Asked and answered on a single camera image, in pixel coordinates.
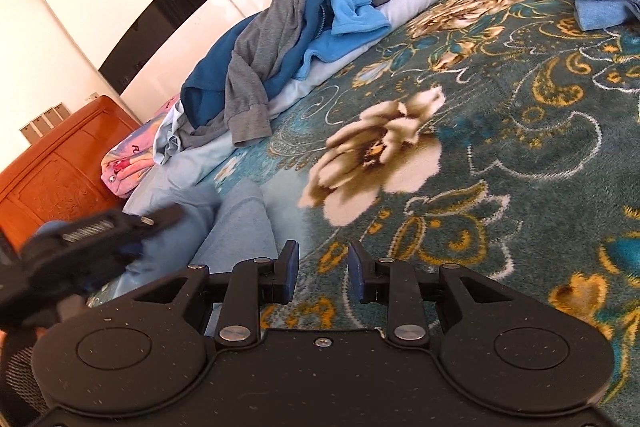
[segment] black robotic gripper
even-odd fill
[[[142,224],[117,212],[95,217],[131,221],[98,231],[88,248],[101,245],[111,277],[132,261],[116,247],[179,214],[171,207]],[[39,270],[22,266],[22,304],[39,295],[33,306],[43,307],[47,295],[60,301],[78,290],[86,250],[76,241],[65,253],[64,233],[77,237],[63,230],[27,245],[33,253],[48,241],[59,277],[46,288],[46,278],[31,279],[46,262],[28,255]],[[65,286],[62,275],[73,267],[68,281],[76,282]],[[292,299],[294,241],[276,260],[250,259],[231,273],[190,266],[55,325],[33,351],[52,408],[34,427],[614,427],[596,408],[613,352],[590,325],[457,264],[427,273],[374,260],[354,242],[348,269],[357,300],[387,306],[385,333],[260,331],[260,306]],[[425,301],[435,302],[443,334],[430,335]],[[3,324],[26,318],[10,313],[14,302],[0,291]],[[205,336],[213,303],[223,305],[215,333]]]

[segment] wooden bed frame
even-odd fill
[[[100,179],[100,162],[140,126],[107,96],[54,127],[0,172],[0,227],[14,248],[46,221],[122,206]]]

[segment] silver bolt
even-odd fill
[[[219,334],[224,341],[241,342],[249,338],[251,331],[244,326],[227,326],[222,328]]]
[[[403,324],[402,326],[398,326],[394,330],[394,333],[396,337],[403,341],[419,341],[427,334],[423,327],[416,324]]]
[[[314,344],[316,344],[316,346],[318,346],[318,347],[329,347],[333,343],[334,343],[334,341],[332,341],[331,339],[327,339],[325,337],[321,337],[319,339],[316,339],[316,341],[314,342]]]

